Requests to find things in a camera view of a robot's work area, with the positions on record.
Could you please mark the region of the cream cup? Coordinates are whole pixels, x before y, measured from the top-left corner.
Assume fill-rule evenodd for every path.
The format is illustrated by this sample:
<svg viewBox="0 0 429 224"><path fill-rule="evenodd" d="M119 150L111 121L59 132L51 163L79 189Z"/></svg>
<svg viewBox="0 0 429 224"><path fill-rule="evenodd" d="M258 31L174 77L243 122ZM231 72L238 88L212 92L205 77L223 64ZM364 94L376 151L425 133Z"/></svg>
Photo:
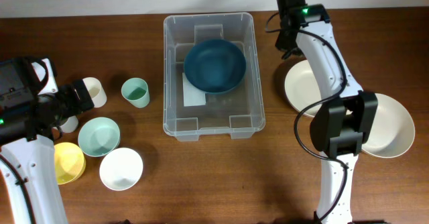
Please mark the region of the cream cup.
<svg viewBox="0 0 429 224"><path fill-rule="evenodd" d="M94 77L86 77L83 82L93 101L94 108L100 108L107 102L107 96L101 82Z"/></svg>

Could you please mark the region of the light grey cup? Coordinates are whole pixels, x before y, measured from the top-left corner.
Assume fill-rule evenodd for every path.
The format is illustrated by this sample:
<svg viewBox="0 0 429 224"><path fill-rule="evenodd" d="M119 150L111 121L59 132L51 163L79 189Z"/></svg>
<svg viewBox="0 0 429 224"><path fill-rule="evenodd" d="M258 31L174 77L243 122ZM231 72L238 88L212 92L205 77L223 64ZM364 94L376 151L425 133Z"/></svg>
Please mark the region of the light grey cup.
<svg viewBox="0 0 429 224"><path fill-rule="evenodd" d="M68 117L60 122L60 129L63 133L72 133L78 127L78 118L76 116Z"/></svg>

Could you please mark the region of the cream bowl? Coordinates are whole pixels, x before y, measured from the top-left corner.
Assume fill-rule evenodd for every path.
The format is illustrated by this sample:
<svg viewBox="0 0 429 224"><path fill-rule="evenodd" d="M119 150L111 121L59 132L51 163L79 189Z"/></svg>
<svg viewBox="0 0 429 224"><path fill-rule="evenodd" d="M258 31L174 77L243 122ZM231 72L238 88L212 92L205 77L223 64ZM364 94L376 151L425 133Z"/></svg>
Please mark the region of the cream bowl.
<svg viewBox="0 0 429 224"><path fill-rule="evenodd" d="M297 112L322 99L307 60L298 62L289 69L284 81L284 90L288 102Z"/></svg>
<svg viewBox="0 0 429 224"><path fill-rule="evenodd" d="M378 158L396 158L405 154L415 138L415 126L408 110L398 101L376 93L378 106L369 139L362 150Z"/></svg>

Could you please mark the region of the mint green cup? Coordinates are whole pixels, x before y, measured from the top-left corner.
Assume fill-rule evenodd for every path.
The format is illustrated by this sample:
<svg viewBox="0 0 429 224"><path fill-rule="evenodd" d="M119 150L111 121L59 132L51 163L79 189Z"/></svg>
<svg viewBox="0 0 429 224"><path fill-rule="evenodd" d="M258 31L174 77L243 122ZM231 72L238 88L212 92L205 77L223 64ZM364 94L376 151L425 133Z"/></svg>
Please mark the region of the mint green cup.
<svg viewBox="0 0 429 224"><path fill-rule="evenodd" d="M121 94L124 99L137 108L144 108L150 102L148 84L141 78L126 80L121 87Z"/></svg>

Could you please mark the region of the dark blue bowl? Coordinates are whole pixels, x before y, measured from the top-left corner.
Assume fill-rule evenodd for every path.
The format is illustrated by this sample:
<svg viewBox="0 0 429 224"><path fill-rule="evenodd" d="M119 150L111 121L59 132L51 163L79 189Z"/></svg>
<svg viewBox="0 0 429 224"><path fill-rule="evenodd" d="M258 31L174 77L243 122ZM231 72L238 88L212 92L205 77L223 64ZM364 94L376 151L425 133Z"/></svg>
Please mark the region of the dark blue bowl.
<svg viewBox="0 0 429 224"><path fill-rule="evenodd" d="M208 94L232 91L242 82L246 70L242 51L223 39L206 40L193 46L184 60L188 81Z"/></svg>

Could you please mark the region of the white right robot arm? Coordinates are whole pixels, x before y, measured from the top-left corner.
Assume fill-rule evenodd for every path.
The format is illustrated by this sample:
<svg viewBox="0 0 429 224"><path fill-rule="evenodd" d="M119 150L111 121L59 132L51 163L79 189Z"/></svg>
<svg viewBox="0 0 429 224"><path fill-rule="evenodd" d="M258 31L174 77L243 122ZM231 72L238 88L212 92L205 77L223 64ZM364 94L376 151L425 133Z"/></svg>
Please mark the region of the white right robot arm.
<svg viewBox="0 0 429 224"><path fill-rule="evenodd" d="M313 223L352 223L351 185L362 146L369 139L378 100L350 73L336 45L330 17L321 4L276 0L280 27L275 46L283 59L303 55L315 76L321 99L294 120L318 107L310 123L311 156L321 161L321 192Z"/></svg>

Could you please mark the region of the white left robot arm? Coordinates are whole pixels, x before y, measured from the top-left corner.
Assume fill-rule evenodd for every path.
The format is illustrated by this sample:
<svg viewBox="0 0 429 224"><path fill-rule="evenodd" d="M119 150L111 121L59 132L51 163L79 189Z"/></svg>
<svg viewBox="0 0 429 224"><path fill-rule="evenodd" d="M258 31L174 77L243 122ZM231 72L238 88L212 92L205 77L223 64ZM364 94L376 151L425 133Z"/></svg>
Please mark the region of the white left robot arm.
<svg viewBox="0 0 429 224"><path fill-rule="evenodd" d="M48 58L1 63L1 175L15 223L67 223L53 127L94 107L83 80L56 84Z"/></svg>

